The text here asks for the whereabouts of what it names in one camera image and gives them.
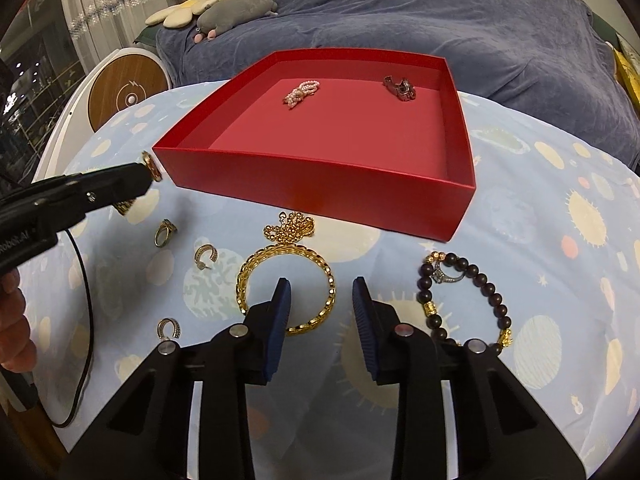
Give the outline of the left hand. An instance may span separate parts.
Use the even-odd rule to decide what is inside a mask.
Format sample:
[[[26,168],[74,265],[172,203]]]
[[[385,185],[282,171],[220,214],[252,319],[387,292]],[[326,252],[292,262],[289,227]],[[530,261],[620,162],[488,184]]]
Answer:
[[[13,373],[32,372],[37,363],[25,310],[20,274],[13,269],[2,275],[0,292],[0,363]]]

